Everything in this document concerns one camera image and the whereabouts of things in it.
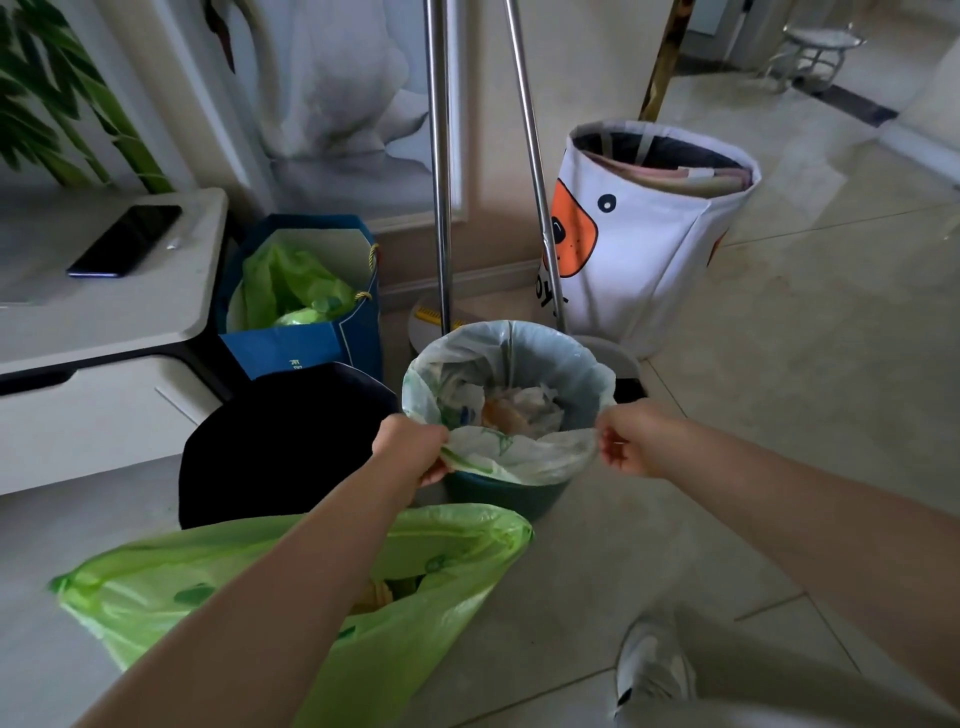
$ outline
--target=metal pole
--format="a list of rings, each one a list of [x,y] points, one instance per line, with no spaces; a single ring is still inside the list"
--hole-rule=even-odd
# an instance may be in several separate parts
[[[433,152],[433,210],[437,223],[437,278],[440,329],[450,333],[450,134],[446,84],[446,0],[423,0],[426,15],[426,68],[430,95],[430,146]]]
[[[553,288],[554,308],[557,312],[557,329],[566,333],[564,316],[564,291],[560,282],[560,268],[557,266],[557,251],[553,242],[553,222],[550,208],[546,203],[546,187],[543,184],[543,167],[540,162],[540,141],[537,138],[537,119],[534,117],[534,105],[530,99],[530,83],[527,80],[527,60],[523,53],[523,32],[520,30],[520,11],[516,0],[504,0],[507,8],[507,22],[510,25],[510,40],[514,44],[514,63],[516,64],[516,84],[520,92],[520,105],[523,106],[523,124],[527,131],[527,154],[530,157],[530,174],[534,178],[534,194],[537,196],[537,213],[540,216],[540,234],[543,238],[546,269],[550,274],[550,286]]]

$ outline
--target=sneaker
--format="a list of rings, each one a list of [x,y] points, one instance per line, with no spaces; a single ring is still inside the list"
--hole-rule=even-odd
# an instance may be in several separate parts
[[[617,710],[638,698],[692,700],[694,681],[672,619],[640,615],[627,631],[616,661]]]

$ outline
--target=smartphone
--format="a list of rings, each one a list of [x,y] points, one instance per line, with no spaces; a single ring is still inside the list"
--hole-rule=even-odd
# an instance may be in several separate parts
[[[74,278],[124,277],[183,214],[178,205],[134,205],[66,269]]]

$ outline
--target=forearm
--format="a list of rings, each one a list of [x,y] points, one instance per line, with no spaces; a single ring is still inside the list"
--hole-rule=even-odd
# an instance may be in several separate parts
[[[960,702],[960,522],[689,421],[645,454],[720,521]]]
[[[289,725],[413,477],[373,458],[138,661],[82,726]]]

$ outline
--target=green plastic bag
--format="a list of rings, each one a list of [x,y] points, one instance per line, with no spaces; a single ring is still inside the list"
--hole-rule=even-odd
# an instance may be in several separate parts
[[[244,330],[322,324],[350,313],[354,291],[312,254],[266,242],[243,263]]]
[[[299,518],[229,521],[134,542],[94,556],[50,588],[126,669]],[[491,505],[403,511],[371,578],[425,574],[420,586],[347,617],[294,725],[373,728],[395,720],[532,538],[525,519]]]

